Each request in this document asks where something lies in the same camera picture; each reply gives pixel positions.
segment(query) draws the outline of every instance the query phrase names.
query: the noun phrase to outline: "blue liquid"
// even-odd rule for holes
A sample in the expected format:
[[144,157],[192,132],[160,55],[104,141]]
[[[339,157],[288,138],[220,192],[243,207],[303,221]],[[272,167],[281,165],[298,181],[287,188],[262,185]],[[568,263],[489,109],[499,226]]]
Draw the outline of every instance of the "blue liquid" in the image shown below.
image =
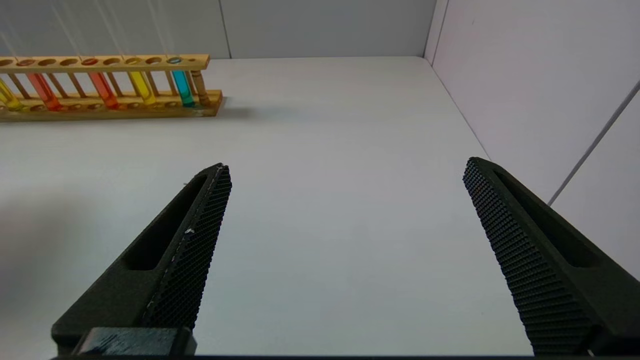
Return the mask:
[[185,108],[195,107],[196,103],[193,102],[193,96],[191,96],[191,90],[189,90],[187,75],[185,75],[184,71],[171,71],[171,73],[173,74],[173,80],[175,80],[175,86],[178,88],[182,106]]

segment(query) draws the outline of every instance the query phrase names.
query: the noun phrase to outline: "wooden test tube rack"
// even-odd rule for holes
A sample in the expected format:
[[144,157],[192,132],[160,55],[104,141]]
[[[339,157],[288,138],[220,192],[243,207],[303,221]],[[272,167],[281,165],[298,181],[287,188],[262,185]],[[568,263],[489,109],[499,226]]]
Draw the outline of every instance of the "wooden test tube rack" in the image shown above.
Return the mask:
[[[179,58],[180,62],[171,63]],[[212,117],[216,116],[222,103],[221,90],[207,90],[201,70],[209,64],[209,55],[184,54],[168,59],[164,55],[94,56],[81,61],[77,57],[34,56],[25,59],[0,56],[0,74],[8,74],[19,90],[13,94],[22,107],[11,111],[0,102],[0,122],[57,121],[57,120],[106,120],[140,119],[159,117]],[[173,71],[184,71],[189,81],[195,105],[183,107],[171,77]],[[78,73],[105,73],[116,96],[117,109],[107,108],[94,88],[84,89],[76,78]],[[145,105],[136,92],[122,92],[113,76],[114,72],[142,72],[148,80],[156,101]],[[42,74],[48,77],[62,105],[59,111],[50,111],[38,94],[29,94],[16,74]],[[75,93],[65,91],[58,76],[68,76],[76,88]],[[156,88],[154,76],[166,76],[169,91]]]

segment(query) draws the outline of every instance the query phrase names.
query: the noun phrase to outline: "red liquid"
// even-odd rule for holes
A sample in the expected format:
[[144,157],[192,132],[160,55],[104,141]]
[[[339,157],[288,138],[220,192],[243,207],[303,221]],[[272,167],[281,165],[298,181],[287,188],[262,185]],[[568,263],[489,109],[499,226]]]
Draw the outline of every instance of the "red liquid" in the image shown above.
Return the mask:
[[91,78],[91,81],[102,98],[102,101],[104,101],[104,104],[109,109],[117,109],[118,101],[116,100],[115,95],[113,95],[111,87],[109,86],[109,83],[107,83],[107,79],[104,75],[101,72],[90,72],[89,78]]
[[60,111],[62,109],[62,105],[58,101],[58,98],[53,94],[53,91],[42,74],[27,74],[27,78],[33,85],[33,88],[36,89],[38,96],[40,96],[49,111]]

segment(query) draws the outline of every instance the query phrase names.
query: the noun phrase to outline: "wall seam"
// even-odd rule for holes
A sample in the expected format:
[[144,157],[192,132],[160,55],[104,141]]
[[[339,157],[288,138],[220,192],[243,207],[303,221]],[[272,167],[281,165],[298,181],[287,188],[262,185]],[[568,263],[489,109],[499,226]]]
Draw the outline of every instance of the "wall seam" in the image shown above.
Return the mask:
[[429,28],[427,28],[427,37],[424,39],[424,47],[422,48],[422,57],[427,58],[427,43],[429,42],[429,33],[431,32],[431,25],[433,24],[433,16],[435,15],[436,4],[438,0],[433,1],[433,7],[431,9],[431,22],[429,23]]
[[227,23],[225,22],[225,13],[222,11],[222,0],[218,0],[218,6],[220,7],[220,17],[222,18],[222,28],[225,30],[225,40],[227,41],[227,51],[229,53],[229,58],[232,59],[231,56],[231,45],[229,45],[229,35],[227,34]]
[[444,13],[442,14],[442,23],[440,24],[440,31],[438,32],[438,40],[436,41],[436,48],[435,48],[435,50],[433,50],[433,61],[431,62],[431,66],[433,66],[433,64],[436,63],[436,54],[438,54],[438,45],[440,45],[440,35],[442,35],[442,28],[444,28],[444,21],[447,18],[447,9],[448,8],[449,8],[449,0],[447,0],[447,4],[444,6]]
[[631,102],[631,100],[636,96],[636,94],[638,93],[638,90],[640,90],[640,81],[638,81],[636,83],[636,85],[633,87],[633,89],[631,89],[631,91],[629,92],[629,94],[627,94],[627,96],[625,97],[625,99],[622,101],[622,103],[618,106],[618,108],[616,109],[616,111],[613,112],[613,114],[611,115],[611,118],[609,119],[609,121],[607,121],[607,123],[605,124],[605,126],[602,128],[602,130],[600,131],[600,133],[598,134],[598,136],[596,136],[596,138],[593,140],[593,142],[591,143],[591,145],[587,148],[587,151],[582,155],[582,157],[580,158],[580,160],[578,160],[578,162],[575,164],[575,166],[573,167],[573,169],[571,169],[571,171],[569,172],[569,175],[566,176],[566,178],[564,179],[564,181],[562,182],[562,184],[560,184],[560,187],[558,188],[558,190],[556,190],[556,192],[554,193],[553,196],[551,196],[551,199],[549,200],[549,202],[547,203],[549,206],[553,205],[554,201],[556,201],[556,199],[558,198],[558,196],[560,196],[560,193],[562,193],[562,191],[564,190],[564,188],[566,188],[567,184],[571,181],[571,179],[575,176],[575,174],[578,172],[578,170],[580,169],[580,167],[582,166],[582,164],[587,160],[587,158],[589,157],[589,155],[591,155],[591,153],[593,152],[593,150],[596,148],[596,146],[598,146],[598,144],[600,143],[600,141],[602,140],[602,138],[605,136],[605,134],[609,131],[609,129],[611,128],[611,126],[613,126],[613,124],[616,122],[616,120],[618,119],[618,117],[620,116],[620,114],[622,114],[623,111],[625,111],[625,108],[627,107],[627,105],[629,105],[629,103]]
[[487,160],[492,161],[491,160],[491,156],[489,156],[489,153],[486,151],[486,149],[484,148],[484,145],[482,144],[482,141],[480,141],[480,138],[478,138],[478,135],[476,134],[476,132],[474,131],[474,128],[471,127],[471,125],[469,125],[469,121],[467,121],[467,118],[465,116],[465,114],[462,113],[462,111],[460,110],[460,107],[458,107],[458,104],[456,104],[456,100],[453,98],[453,96],[451,96],[451,93],[449,92],[449,89],[447,89],[447,86],[444,85],[444,83],[442,82],[442,79],[440,79],[440,76],[438,75],[438,73],[436,72],[436,69],[433,68],[433,66],[431,67],[431,70],[433,70],[433,73],[436,74],[436,78],[438,78],[440,84],[442,84],[442,87],[444,88],[444,90],[447,92],[447,95],[449,96],[449,98],[451,99],[451,101],[453,102],[453,105],[456,106],[457,111],[460,113],[460,115],[462,116],[463,119],[465,119],[465,122],[467,123],[467,126],[469,127],[469,129],[471,130],[471,133],[476,137],[476,140],[478,141],[478,143],[480,144],[480,147],[482,148],[482,150],[484,151],[484,155],[486,155]]

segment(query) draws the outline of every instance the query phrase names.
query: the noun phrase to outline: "yellow liquid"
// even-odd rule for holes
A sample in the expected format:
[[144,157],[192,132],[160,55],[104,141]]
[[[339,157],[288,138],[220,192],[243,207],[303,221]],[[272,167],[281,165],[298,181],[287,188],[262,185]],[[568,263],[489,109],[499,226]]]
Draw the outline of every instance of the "yellow liquid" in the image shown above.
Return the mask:
[[0,79],[0,101],[5,103],[6,107],[11,111],[22,109],[22,103],[15,97],[2,79]]
[[145,105],[155,104],[156,97],[154,93],[151,92],[151,88],[149,87],[149,83],[145,76],[140,71],[132,71],[129,73],[129,76],[131,78],[131,83],[140,94]]

